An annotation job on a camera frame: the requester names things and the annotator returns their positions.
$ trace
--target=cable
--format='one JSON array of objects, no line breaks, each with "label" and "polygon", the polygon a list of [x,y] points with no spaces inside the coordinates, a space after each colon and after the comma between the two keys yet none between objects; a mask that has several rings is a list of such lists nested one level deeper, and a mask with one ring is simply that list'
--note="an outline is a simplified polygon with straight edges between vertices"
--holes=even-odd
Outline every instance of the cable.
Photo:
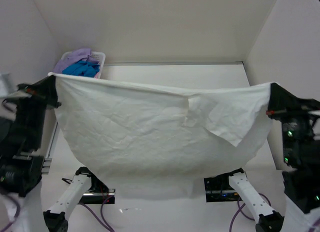
[{"label": "cable", "polygon": [[311,228],[309,228],[308,232],[316,232],[316,229],[320,228],[320,218],[318,218],[314,224],[311,226]]},{"label": "cable", "polygon": [[102,189],[102,186],[100,185],[101,189],[101,194],[102,194],[102,203],[105,201],[105,196],[104,196],[104,190]]},{"label": "cable", "polygon": [[112,230],[110,230],[109,227],[107,227],[107,226],[99,219],[99,217],[95,214],[95,212],[94,212],[89,206],[87,206],[87,205],[84,204],[84,203],[78,203],[78,205],[81,205],[81,206],[85,207],[85,208],[94,216],[94,218],[95,218],[105,229],[107,229],[107,230],[110,231],[110,232],[113,232]]},{"label": "cable", "polygon": [[106,203],[111,197],[112,197],[112,196],[108,196],[108,197],[103,201],[103,203],[101,204],[100,214],[101,214],[101,218],[102,218],[103,222],[104,222],[107,226],[109,226],[109,228],[110,228],[109,231],[110,231],[110,232],[115,232],[115,230],[111,227],[111,225],[108,224],[108,222],[106,221],[106,219],[105,219],[105,217],[104,217],[104,212],[103,212],[103,208],[104,208],[105,203]]},{"label": "cable", "polygon": [[[268,202],[269,206],[271,206],[271,202],[270,200],[263,194],[263,193],[259,193],[260,196],[264,197],[266,199],[266,201]],[[238,209],[240,209],[240,197],[237,200],[237,204],[238,204]],[[248,215],[246,215],[242,210],[240,210],[241,214],[246,217],[248,220],[250,221],[254,221],[254,218],[249,217]]]},{"label": "cable", "polygon": [[16,222],[17,218],[20,215],[21,207],[20,207],[20,204],[19,204],[19,202],[17,200],[15,200],[10,195],[7,195],[7,194],[3,193],[2,189],[0,190],[0,193],[4,197],[6,197],[8,200],[10,200],[13,204],[15,204],[15,206],[16,206],[16,211],[15,211],[15,214],[14,214],[14,220],[9,222],[3,229],[0,230],[0,232],[5,232]]},{"label": "cable", "polygon": [[68,179],[68,178],[62,178],[61,180],[66,182],[68,185],[70,185],[72,182],[72,179]]},{"label": "cable", "polygon": [[[259,195],[262,196],[262,197],[264,197],[264,198],[267,200],[268,204],[271,206],[270,200],[269,200],[263,193],[259,193]],[[238,198],[237,204],[238,204],[238,208],[239,208],[239,209],[235,212],[234,216],[232,217],[232,220],[231,220],[231,223],[230,223],[230,226],[229,226],[229,232],[232,232],[232,227],[233,227],[233,225],[234,225],[234,222],[235,222],[236,217],[238,216],[238,214],[239,214],[240,212],[242,212],[242,209],[246,206],[246,204],[244,203],[243,205],[241,205],[241,206],[239,207],[239,205],[240,205],[240,197]],[[242,212],[242,214],[243,214],[243,216],[246,217],[247,219],[254,221],[254,219],[250,218],[250,217],[247,216],[245,213]]]},{"label": "cable", "polygon": [[78,205],[81,205],[83,207],[85,207],[93,216],[94,218],[108,231],[110,232],[115,232],[115,230],[111,227],[111,225],[106,221],[104,214],[103,214],[103,206],[106,204],[106,202],[112,197],[112,196],[108,196],[103,203],[101,204],[101,208],[100,208],[100,214],[101,214],[101,218],[103,220],[103,222],[99,219],[99,217],[95,214],[95,212],[86,204],[84,203],[79,203]]},{"label": "cable", "polygon": [[208,186],[209,186],[209,189],[210,189],[210,192],[211,192],[211,198],[213,198],[214,200],[218,200],[218,199],[222,196],[222,191],[224,190],[224,180],[223,180],[223,177],[221,178],[220,193],[218,194],[217,197],[214,196],[214,193],[213,193],[213,190],[212,190],[210,181],[209,181],[209,183],[208,183]]}]

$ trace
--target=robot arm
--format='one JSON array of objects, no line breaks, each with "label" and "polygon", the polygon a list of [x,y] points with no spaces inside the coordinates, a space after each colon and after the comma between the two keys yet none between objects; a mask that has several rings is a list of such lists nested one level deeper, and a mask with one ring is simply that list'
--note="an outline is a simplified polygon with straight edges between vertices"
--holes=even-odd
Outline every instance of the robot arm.
[{"label": "robot arm", "polygon": [[277,83],[270,85],[266,114],[281,122],[283,160],[295,169],[282,172],[285,217],[264,203],[244,173],[229,177],[252,213],[257,232],[313,232],[320,226],[320,140],[313,131],[320,118],[314,111],[319,110],[319,101],[297,98]]},{"label": "robot arm", "polygon": [[41,180],[43,156],[32,156],[41,147],[45,113],[57,108],[54,76],[32,84],[19,84],[18,96],[2,104],[16,105],[15,120],[0,117],[0,186],[25,197]]},{"label": "robot arm", "polygon": [[[86,167],[81,167],[75,173],[72,182],[62,196],[47,211],[43,212],[41,203],[41,181],[25,197],[20,197],[17,193],[10,193],[20,205],[19,215],[15,221],[17,206],[7,197],[4,204],[7,209],[8,217],[11,222],[15,221],[10,227],[13,232],[66,232],[68,231],[68,220],[81,201],[83,204],[94,203],[97,199],[101,203],[101,188],[106,191],[108,196],[115,196],[109,189]],[[93,193],[87,191],[99,191],[99,197],[91,196]]]}]

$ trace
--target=white cloth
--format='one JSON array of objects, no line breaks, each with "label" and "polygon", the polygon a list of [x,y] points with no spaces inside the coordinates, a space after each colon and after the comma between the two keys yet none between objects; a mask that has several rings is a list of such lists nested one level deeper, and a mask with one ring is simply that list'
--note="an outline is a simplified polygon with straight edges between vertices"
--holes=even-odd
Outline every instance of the white cloth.
[{"label": "white cloth", "polygon": [[184,89],[55,74],[58,123],[108,187],[152,188],[243,167],[271,129],[270,84]]}]

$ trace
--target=black mount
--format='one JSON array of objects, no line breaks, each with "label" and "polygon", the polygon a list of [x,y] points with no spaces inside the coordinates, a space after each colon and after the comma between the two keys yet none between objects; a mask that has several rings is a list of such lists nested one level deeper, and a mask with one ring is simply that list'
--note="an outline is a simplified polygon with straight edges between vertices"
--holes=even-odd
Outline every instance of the black mount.
[{"label": "black mount", "polygon": [[269,215],[259,215],[259,223],[255,225],[256,232],[279,232],[284,223],[284,217],[276,211]]},{"label": "black mount", "polygon": [[[101,205],[103,201],[103,194],[107,194],[109,192],[109,188],[101,182],[87,167],[80,167],[75,175],[85,175],[91,178],[91,187],[88,190],[91,194],[90,196],[82,196],[80,202],[83,204],[91,204],[91,205]],[[111,197],[106,204],[114,204],[115,197]]]},{"label": "black mount", "polygon": [[237,173],[244,173],[242,168],[232,172],[219,174],[215,177],[204,178],[206,202],[237,201],[239,194],[229,185],[229,177]]},{"label": "black mount", "polygon": [[41,147],[47,109],[57,108],[56,77],[35,84],[19,84],[27,96],[6,98],[2,105],[16,105],[15,120],[0,117],[0,186],[25,197],[41,180],[43,156],[32,156]]},{"label": "black mount", "polygon": [[49,232],[67,232],[69,223],[65,218],[65,212],[60,214],[51,213],[50,210],[43,212],[43,217]]},{"label": "black mount", "polygon": [[320,206],[320,140],[313,131],[320,118],[315,99],[301,99],[276,83],[271,84],[266,114],[282,124],[283,159],[294,171],[282,172],[284,193],[304,214]]}]

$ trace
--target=white enclosure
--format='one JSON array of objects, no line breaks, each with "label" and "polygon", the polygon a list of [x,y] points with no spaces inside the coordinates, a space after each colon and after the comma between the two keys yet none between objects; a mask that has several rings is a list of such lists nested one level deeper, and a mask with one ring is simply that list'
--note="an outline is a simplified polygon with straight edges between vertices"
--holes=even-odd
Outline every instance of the white enclosure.
[{"label": "white enclosure", "polygon": [[[320,100],[319,0],[0,0],[0,24],[0,72],[11,72],[16,84],[40,80],[63,53],[88,47],[106,54],[102,79],[201,88],[274,81]],[[132,71],[120,63],[168,67]],[[245,71],[213,64],[244,64]],[[55,122],[47,112],[41,153]],[[276,168],[286,169],[274,125],[268,142]],[[262,150],[248,165],[274,166],[267,143]]]}]

